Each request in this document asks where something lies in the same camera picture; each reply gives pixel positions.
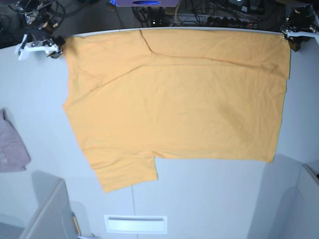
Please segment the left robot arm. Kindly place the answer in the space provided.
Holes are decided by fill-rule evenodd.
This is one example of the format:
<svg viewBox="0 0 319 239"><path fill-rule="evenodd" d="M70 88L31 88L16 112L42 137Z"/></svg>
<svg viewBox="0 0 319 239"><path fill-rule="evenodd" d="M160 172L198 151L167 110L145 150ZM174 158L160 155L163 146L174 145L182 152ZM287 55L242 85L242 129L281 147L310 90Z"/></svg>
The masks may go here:
<svg viewBox="0 0 319 239"><path fill-rule="evenodd" d="M297 52L303 42L319 41L319 2L317 0L280 0L287 6L287 16L280 31L290 48Z"/></svg>

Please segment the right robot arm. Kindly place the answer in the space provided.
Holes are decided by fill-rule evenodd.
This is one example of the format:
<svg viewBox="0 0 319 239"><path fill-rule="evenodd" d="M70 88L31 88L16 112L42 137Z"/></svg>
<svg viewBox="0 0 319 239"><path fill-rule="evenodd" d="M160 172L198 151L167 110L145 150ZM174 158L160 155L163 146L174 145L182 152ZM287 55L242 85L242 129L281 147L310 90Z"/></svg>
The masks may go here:
<svg viewBox="0 0 319 239"><path fill-rule="evenodd" d="M43 52L57 59L63 54L65 40L55 37L55 31L64 21L65 9L55 0L17 0L9 8L22 18L23 38L15 48L18 60L30 53Z"/></svg>

